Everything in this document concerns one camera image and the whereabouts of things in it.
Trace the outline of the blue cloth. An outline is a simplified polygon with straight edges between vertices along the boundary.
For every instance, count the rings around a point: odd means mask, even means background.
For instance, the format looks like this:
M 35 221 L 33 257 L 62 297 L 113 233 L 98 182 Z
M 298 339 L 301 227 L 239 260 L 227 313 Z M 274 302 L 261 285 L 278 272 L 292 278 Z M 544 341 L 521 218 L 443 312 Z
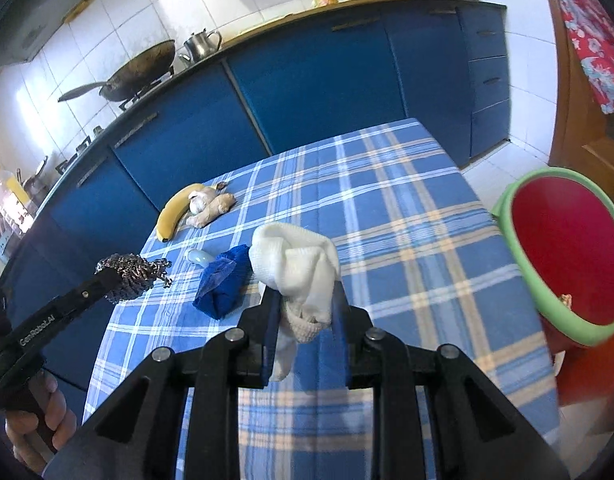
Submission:
M 237 307 L 241 289 L 251 273 L 247 245 L 222 252 L 203 270 L 193 307 L 214 320 L 225 318 Z

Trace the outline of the crumpled paper trash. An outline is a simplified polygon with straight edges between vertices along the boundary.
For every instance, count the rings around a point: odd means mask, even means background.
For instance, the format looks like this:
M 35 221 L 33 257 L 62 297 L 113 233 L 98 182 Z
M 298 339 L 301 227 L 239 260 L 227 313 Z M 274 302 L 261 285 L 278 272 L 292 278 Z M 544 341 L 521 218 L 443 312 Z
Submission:
M 564 304 L 564 306 L 567 309 L 571 309 L 572 308 L 572 296 L 570 295 L 562 295 L 560 297 L 561 303 Z

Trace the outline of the red plastic stool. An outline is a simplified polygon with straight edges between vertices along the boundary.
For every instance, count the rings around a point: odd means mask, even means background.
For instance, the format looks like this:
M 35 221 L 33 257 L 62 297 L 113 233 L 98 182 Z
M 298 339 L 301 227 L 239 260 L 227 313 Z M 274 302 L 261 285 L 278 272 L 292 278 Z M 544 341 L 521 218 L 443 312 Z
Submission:
M 564 361 L 556 375 L 558 404 L 577 404 L 614 397 L 614 335 L 595 347 L 579 347 L 541 320 L 552 354 L 564 351 Z

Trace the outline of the cooking oil bottle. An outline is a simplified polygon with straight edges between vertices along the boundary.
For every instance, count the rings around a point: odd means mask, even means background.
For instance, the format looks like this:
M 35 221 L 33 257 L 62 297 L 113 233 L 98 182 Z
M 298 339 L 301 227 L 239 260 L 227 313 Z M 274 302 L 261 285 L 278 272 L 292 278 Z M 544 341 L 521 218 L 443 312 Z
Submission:
M 27 209 L 29 203 L 30 198 L 15 174 L 0 167 L 0 214 L 18 236 L 26 234 L 34 223 Z

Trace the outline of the wooden door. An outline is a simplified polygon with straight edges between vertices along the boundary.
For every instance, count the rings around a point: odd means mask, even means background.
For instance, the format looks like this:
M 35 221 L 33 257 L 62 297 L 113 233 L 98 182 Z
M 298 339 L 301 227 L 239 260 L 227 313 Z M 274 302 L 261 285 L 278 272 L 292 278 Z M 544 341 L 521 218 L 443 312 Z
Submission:
M 549 164 L 591 179 L 614 202 L 614 115 L 605 115 L 593 95 L 567 36 L 558 0 L 548 0 L 556 47 L 557 100 Z

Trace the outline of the steel kettle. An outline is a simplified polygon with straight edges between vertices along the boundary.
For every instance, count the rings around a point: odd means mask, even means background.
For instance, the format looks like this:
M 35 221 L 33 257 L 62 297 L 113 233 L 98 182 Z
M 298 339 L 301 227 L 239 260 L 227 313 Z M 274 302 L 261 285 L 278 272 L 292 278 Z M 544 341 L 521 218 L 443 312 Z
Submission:
M 185 52 L 178 54 L 178 58 L 186 65 L 192 66 L 193 64 L 203 61 L 208 56 L 217 53 L 222 45 L 222 35 L 218 29 L 208 32 L 203 29 L 197 34 L 193 34 L 184 43 Z

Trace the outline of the steel wool scrubber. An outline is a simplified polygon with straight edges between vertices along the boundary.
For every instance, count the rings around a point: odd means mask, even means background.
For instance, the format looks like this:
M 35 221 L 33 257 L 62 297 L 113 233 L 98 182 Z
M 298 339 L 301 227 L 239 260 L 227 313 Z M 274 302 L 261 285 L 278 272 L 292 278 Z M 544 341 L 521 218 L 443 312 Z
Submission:
M 136 254 L 113 254 L 100 260 L 95 267 L 95 272 L 105 269 L 113 269 L 118 275 L 117 284 L 105 296 L 111 304 L 119 304 L 121 301 L 129 301 L 145 294 L 152 289 L 158 280 L 162 286 L 168 288 L 172 279 L 167 271 L 171 262 L 166 258 L 147 260 Z

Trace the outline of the garlic bulb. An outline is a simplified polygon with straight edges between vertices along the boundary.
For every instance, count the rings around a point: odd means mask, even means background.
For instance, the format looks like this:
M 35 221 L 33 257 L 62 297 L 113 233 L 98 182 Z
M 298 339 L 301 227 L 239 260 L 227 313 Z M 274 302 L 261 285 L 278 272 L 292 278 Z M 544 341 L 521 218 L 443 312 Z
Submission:
M 212 202 L 213 199 L 214 192 L 209 191 L 208 188 L 192 191 L 188 196 L 188 200 L 190 201 L 188 204 L 190 207 L 190 213 L 200 214 L 207 207 L 207 205 Z

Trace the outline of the black wok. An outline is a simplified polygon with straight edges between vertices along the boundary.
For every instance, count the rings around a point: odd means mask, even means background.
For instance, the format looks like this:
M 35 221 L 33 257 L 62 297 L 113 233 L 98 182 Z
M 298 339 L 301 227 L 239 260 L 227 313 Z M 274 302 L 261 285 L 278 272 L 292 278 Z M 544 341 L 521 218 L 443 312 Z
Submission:
M 98 90 L 98 94 L 109 102 L 130 100 L 153 81 L 169 73 L 175 55 L 176 44 L 173 39 L 158 42 L 118 68 L 106 80 L 90 82 L 69 90 L 57 101 L 77 99 L 92 90 Z

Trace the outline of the blue plaid tablecloth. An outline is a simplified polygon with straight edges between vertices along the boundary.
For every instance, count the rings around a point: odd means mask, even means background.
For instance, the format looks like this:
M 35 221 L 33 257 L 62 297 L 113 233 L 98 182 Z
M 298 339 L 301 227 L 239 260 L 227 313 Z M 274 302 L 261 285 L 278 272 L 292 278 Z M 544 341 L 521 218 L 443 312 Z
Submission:
M 170 243 L 155 234 L 139 253 L 170 262 L 172 283 L 115 308 L 95 360 L 92 414 L 152 350 L 185 351 L 234 326 L 193 306 L 198 266 L 249 244 L 273 221 L 335 245 L 354 306 L 406 344 L 454 344 L 504 392 L 549 444 L 557 444 L 555 379 L 538 314 L 489 211 L 461 171 L 413 119 L 295 148 L 226 175 L 233 210 Z M 238 400 L 245 479 L 365 479 L 371 469 L 372 394 L 349 390 L 332 332 L 299 347 L 290 374 Z

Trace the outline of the blue kitchen cabinets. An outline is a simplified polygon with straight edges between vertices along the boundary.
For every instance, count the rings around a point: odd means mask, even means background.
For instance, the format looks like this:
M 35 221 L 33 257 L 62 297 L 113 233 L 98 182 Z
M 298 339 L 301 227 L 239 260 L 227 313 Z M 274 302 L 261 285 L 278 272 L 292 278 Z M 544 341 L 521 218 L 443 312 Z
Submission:
M 175 192 L 292 148 L 404 118 L 465 166 L 508 135 L 505 10 L 390 0 L 273 27 L 160 84 L 69 166 L 2 276 L 24 322 L 137 252 Z

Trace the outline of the white sock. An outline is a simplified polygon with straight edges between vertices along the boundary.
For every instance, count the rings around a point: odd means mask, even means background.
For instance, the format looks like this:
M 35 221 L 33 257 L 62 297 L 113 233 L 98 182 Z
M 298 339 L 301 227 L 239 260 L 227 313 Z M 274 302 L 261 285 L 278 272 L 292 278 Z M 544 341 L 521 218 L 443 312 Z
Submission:
M 267 223 L 252 234 L 252 272 L 260 292 L 282 296 L 279 333 L 270 379 L 282 382 L 298 347 L 332 324 L 334 286 L 340 279 L 338 253 L 326 236 L 289 223 Z

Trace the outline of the ginger root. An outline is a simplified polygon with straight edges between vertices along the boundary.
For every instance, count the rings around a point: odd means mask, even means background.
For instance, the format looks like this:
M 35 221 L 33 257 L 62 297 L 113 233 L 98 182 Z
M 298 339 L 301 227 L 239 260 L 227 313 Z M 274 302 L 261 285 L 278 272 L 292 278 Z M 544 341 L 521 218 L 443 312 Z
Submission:
M 185 224 L 195 229 L 203 229 L 222 214 L 229 212 L 236 204 L 236 198 L 231 193 L 214 193 L 214 199 L 200 214 L 190 214 Z

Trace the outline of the red floral cloth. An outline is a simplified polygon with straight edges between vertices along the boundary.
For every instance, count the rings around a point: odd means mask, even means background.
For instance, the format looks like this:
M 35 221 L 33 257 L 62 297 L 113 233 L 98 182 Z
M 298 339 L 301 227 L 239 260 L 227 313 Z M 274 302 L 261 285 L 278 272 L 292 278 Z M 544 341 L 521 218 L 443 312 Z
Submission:
M 567 35 L 605 115 L 614 114 L 614 23 L 600 0 L 558 0 Z

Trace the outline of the red bucket green rim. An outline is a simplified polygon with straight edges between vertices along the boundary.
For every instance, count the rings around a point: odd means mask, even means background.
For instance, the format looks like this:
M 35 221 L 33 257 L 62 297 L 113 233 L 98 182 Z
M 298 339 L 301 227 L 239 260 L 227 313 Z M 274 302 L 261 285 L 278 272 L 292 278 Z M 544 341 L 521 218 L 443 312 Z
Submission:
M 509 185 L 492 215 L 529 287 L 540 321 L 575 346 L 614 335 L 614 204 L 593 181 L 548 167 Z M 572 308 L 561 303 L 572 296 Z

